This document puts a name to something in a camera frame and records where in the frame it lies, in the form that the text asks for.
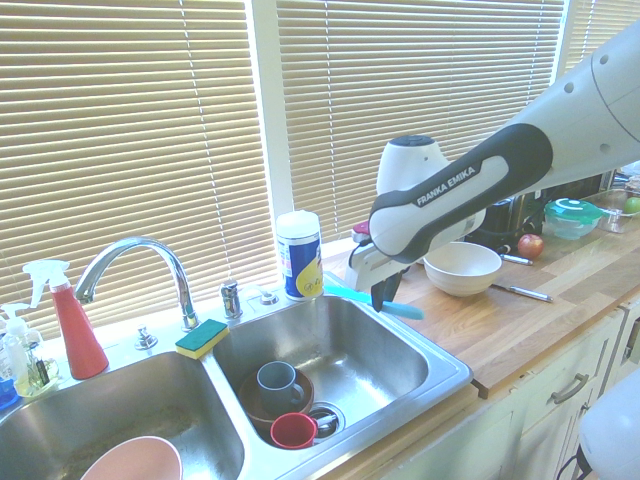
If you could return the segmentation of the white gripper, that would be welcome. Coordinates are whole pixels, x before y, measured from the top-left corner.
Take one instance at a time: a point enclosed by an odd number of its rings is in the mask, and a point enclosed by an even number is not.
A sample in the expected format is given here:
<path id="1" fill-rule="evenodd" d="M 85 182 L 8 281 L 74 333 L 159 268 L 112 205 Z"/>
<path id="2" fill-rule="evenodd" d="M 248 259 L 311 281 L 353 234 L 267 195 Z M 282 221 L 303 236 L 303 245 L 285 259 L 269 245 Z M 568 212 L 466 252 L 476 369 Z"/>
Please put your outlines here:
<path id="1" fill-rule="evenodd" d="M 371 305 L 376 312 L 380 312 L 384 301 L 394 300 L 402 280 L 402 270 L 402 263 L 384 255 L 370 243 L 357 246 L 351 252 L 344 282 L 353 290 L 370 290 Z"/>

